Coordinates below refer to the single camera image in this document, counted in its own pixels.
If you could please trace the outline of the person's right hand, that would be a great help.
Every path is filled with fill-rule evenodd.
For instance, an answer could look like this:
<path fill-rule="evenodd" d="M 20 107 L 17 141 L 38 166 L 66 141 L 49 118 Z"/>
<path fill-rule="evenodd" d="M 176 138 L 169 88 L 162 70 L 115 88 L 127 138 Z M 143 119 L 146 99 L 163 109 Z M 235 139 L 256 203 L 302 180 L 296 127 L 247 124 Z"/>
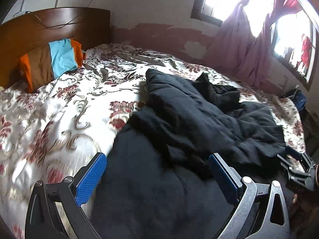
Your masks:
<path fill-rule="evenodd" d="M 290 238 L 319 238 L 318 236 L 318 165 L 315 190 L 295 194 L 290 209 Z"/>

